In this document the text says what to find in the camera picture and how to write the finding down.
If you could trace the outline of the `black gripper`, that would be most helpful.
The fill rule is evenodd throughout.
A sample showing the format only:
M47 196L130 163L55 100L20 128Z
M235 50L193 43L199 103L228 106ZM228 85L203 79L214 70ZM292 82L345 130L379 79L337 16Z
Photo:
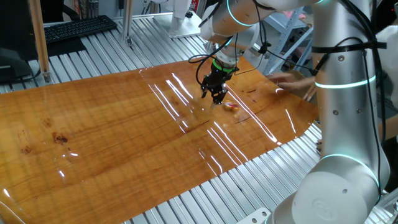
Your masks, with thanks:
M217 86L225 83L226 81L230 80L235 72L239 69L234 68L228 72L224 70L214 69L211 71L210 74L204 76L201 88L201 98L205 98L206 95L209 93L212 97L212 103L220 105L222 104L228 89L222 87L219 92L217 92L214 88Z

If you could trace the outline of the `person right hand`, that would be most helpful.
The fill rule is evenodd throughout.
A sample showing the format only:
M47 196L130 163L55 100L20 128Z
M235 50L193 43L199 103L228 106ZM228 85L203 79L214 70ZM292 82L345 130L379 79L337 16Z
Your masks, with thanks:
M271 73L267 78L284 90L299 90L311 85L306 79L298 80L291 73Z

